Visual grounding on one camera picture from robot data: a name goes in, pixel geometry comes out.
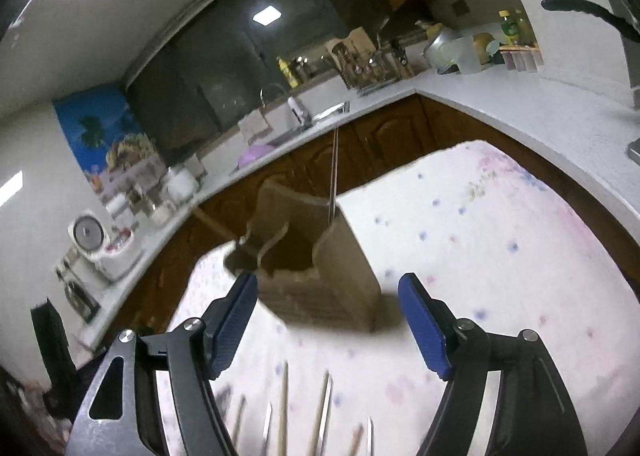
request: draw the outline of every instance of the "black cable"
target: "black cable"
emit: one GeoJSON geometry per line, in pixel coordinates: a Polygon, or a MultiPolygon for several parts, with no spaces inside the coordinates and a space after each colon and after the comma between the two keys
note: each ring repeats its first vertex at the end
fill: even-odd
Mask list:
{"type": "Polygon", "coordinates": [[[640,43],[640,33],[623,17],[614,16],[609,10],[587,0],[542,0],[540,5],[550,12],[582,12],[608,22],[627,39],[640,43]]]}

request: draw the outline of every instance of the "poster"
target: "poster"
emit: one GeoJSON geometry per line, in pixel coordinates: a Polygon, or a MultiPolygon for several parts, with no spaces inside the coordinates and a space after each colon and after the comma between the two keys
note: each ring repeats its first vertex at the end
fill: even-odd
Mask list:
{"type": "Polygon", "coordinates": [[[166,167],[115,86],[99,86],[54,103],[84,176],[103,204],[135,184],[148,190],[166,167]]]}

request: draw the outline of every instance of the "pink bowl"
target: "pink bowl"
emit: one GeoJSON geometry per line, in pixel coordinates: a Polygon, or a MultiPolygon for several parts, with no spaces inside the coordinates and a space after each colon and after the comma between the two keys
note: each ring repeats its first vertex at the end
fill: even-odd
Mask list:
{"type": "Polygon", "coordinates": [[[258,158],[262,158],[269,154],[272,150],[275,150],[275,147],[261,144],[249,146],[244,153],[240,155],[240,158],[238,159],[238,167],[249,165],[250,163],[258,160],[258,158]]]}

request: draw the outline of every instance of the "ceiling light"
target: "ceiling light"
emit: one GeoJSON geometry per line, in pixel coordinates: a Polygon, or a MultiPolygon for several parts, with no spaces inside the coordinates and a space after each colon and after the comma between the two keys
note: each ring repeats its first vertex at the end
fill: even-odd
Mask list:
{"type": "Polygon", "coordinates": [[[0,207],[22,188],[22,171],[11,176],[10,180],[0,187],[0,207]]]}
{"type": "Polygon", "coordinates": [[[255,22],[259,22],[260,24],[263,24],[264,26],[267,26],[268,24],[271,24],[276,19],[280,19],[281,15],[282,14],[276,8],[274,8],[273,6],[269,5],[263,11],[258,12],[257,14],[255,14],[254,21],[255,22]]]}

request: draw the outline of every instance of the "yellow bottle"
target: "yellow bottle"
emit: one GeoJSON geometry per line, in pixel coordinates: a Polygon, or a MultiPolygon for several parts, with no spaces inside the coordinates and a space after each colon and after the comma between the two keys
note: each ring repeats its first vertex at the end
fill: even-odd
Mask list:
{"type": "Polygon", "coordinates": [[[278,61],[278,66],[280,67],[280,71],[284,75],[284,78],[286,78],[287,82],[289,83],[289,86],[291,86],[292,89],[300,86],[300,82],[291,71],[291,68],[289,68],[289,65],[287,64],[287,62],[282,57],[276,57],[276,59],[278,61]]]}

